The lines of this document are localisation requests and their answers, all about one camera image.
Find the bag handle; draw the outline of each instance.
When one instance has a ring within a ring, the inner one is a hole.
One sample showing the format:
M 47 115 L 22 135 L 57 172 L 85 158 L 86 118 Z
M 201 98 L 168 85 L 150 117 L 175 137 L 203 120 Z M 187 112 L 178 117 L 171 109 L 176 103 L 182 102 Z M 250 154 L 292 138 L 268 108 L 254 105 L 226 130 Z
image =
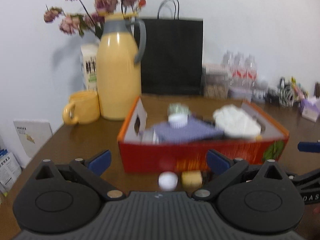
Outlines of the bag handle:
M 163 6 L 165 6 L 167 4 L 167 2 L 169 1 L 172 1 L 173 4 L 174 4 L 174 15 L 173 15 L 173 19 L 176 19 L 176 12 L 177 12 L 177 6 L 176 6 L 176 3 L 175 1 L 177 1 L 178 3 L 178 17 L 177 19 L 179 20 L 179 13 L 180 13 L 180 3 L 179 3 L 179 0 L 163 0 L 159 6 L 159 9 L 158 9 L 158 15 L 157 15 L 157 19 L 159 19 L 159 14 L 160 14 L 160 11 L 162 9 Z

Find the plastic water bottle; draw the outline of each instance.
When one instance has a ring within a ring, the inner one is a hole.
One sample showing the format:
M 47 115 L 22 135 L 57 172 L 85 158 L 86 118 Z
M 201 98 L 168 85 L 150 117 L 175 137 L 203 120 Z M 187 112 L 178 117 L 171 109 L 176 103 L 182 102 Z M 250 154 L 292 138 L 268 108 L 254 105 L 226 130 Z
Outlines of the plastic water bottle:
M 244 54 L 241 52 L 238 52 L 237 55 L 235 55 L 235 63 L 234 68 L 236 70 L 236 80 L 237 80 L 237 86 L 238 87 L 244 87 L 247 85 L 247 68 L 244 64 Z
M 245 67 L 247 68 L 247 78 L 248 78 L 248 85 L 249 89 L 254 88 L 255 86 L 255 81 L 257 79 L 257 64 L 254 60 L 254 56 L 249 55 L 249 57 L 246 58 L 245 60 Z
M 223 56 L 221 66 L 225 68 L 231 68 L 233 66 L 233 52 L 227 50 L 227 53 Z

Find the cable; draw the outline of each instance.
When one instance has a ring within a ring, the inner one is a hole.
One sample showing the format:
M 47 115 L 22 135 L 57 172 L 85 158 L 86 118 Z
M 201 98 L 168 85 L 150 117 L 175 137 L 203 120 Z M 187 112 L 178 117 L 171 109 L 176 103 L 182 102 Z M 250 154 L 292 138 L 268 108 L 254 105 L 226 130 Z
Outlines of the cable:
M 160 14 L 161 8 L 162 8 L 167 2 L 169 2 L 169 1 L 172 1 L 173 4 L 174 4 L 174 16 L 173 16 L 173 18 L 174 18 L 174 19 L 176 18 L 177 6 L 176 6 L 175 1 L 174 1 L 174 0 L 163 0 L 163 1 L 161 2 L 160 6 L 159 6 L 159 9 L 158 9 L 157 19 L 160 18 L 160 17 L 159 17 L 159 14 Z
M 280 90 L 279 102 L 281 106 L 293 107 L 296 101 L 296 94 L 291 86 L 286 86 Z

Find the yellow sponge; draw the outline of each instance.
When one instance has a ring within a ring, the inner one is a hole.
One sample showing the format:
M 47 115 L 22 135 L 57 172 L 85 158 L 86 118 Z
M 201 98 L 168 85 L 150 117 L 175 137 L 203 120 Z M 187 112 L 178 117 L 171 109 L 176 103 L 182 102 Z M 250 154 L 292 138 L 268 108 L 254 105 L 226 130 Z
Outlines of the yellow sponge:
M 184 187 L 201 187 L 201 171 L 185 171 L 181 174 L 181 182 Z

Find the blue gripper pad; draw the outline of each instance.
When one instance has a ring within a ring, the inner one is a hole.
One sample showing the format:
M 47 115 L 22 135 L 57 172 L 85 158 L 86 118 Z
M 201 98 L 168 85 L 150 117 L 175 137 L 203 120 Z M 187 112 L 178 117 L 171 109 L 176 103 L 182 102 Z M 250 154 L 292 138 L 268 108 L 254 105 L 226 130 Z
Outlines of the blue gripper pad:
M 86 163 L 87 168 L 95 175 L 101 176 L 111 164 L 111 152 L 109 150 L 103 151 Z
M 320 143 L 318 143 L 318 142 L 299 142 L 298 150 L 300 152 L 320 153 Z
M 234 165 L 234 162 L 216 150 L 207 152 L 207 165 L 214 174 L 220 175 Z

